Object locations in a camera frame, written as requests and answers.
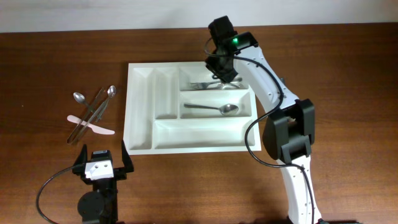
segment silver fork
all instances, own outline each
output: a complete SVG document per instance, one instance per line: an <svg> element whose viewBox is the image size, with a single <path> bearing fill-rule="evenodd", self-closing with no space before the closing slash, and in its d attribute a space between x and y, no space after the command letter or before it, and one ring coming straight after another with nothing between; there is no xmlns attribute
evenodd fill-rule
<svg viewBox="0 0 398 224"><path fill-rule="evenodd" d="M232 82L241 82L242 78L235 78ZM221 81L203 82L203 83L189 83L189 87L194 90L206 90L209 85L221 83Z"/></svg>

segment wood grain surface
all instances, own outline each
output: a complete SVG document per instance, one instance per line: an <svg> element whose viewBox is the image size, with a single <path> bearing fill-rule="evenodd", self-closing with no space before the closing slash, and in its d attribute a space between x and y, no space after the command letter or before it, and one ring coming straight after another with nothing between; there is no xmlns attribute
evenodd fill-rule
<svg viewBox="0 0 398 224"><path fill-rule="evenodd" d="M239 27L251 31L276 74L316 108L312 180L326 220L398 223L398 24ZM0 222L45 223L34 201L51 175L71 166L83 144L120 141L129 62L204 60L206 29L109 30L0 34ZM113 136L85 134L66 144L67 116L101 86L118 93L98 125ZM257 155L273 162L266 151ZM118 182L119 220L146 223L271 223L287 216L279 170L247 152L132 156L136 171ZM90 191L72 173L40 200L60 223L79 223Z"/></svg>

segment white tray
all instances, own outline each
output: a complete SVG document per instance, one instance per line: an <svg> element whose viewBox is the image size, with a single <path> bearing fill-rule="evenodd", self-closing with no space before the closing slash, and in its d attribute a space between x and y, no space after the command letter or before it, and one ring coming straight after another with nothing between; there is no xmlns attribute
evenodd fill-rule
<svg viewBox="0 0 398 224"><path fill-rule="evenodd" d="M237 90L192 90L190 82L211 82L204 62L130 63L123 139L130 155L246 151L244 133L257 119L254 92L244 80ZM184 103L239 106L234 116L188 109ZM261 150L258 125L249 133Z"/></svg>

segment robotic arm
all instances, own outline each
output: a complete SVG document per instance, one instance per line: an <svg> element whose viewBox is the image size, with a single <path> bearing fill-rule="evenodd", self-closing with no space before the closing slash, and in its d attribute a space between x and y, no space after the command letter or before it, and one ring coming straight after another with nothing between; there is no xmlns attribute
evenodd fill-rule
<svg viewBox="0 0 398 224"><path fill-rule="evenodd" d="M311 224L314 215L314 222L322 223L315 198L311 204L310 192L313 197L314 194L308 189L313 189L310 177L311 144L315 137L313 104L308 99L299 100L277 77L251 33L238 34L227 16L215 19L209 30L216 50L206 59L207 69L222 82L228 83L240 74L249 83L265 111L274 111L267 119L262 137L268 154L279 165L297 164L305 168L281 168L289 199L290 221ZM302 171L307 173L309 184Z"/></svg>

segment spoon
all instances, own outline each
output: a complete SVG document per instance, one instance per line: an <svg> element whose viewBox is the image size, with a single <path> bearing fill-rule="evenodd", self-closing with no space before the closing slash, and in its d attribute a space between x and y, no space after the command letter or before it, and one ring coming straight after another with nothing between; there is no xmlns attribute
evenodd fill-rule
<svg viewBox="0 0 398 224"><path fill-rule="evenodd" d="M75 99L78 103L81 103L81 104L83 104L83 105L86 105L86 106L88 107L88 109L89 109L91 112L94 113L94 110L93 110L92 107L87 103L86 98L85 98L85 96L83 96L83 94L74 92L74 93L73 93L73 97L74 97L74 99Z"/></svg>
<svg viewBox="0 0 398 224"><path fill-rule="evenodd" d="M111 85L111 86L108 88L108 97L107 97L107 99L104 101L104 103L105 103L104 109L102 109L102 111L99 113L96 122L97 122L99 119L101 119L102 114L104 113L104 111L105 111L105 109L106 109L106 107L107 107L107 105L108 105L108 103L109 103L109 100L110 100L112 97L114 97L115 94L116 94L116 87L115 87L114 85Z"/></svg>
<svg viewBox="0 0 398 224"><path fill-rule="evenodd" d="M219 108L215 108L212 106L202 106L202 105L194 105L191 103L184 103L185 108L197 108L197 109L212 109L212 110L218 110L220 111L221 114L223 115L234 115L239 111L239 107L236 105L232 104L226 104L224 106L221 106Z"/></svg>

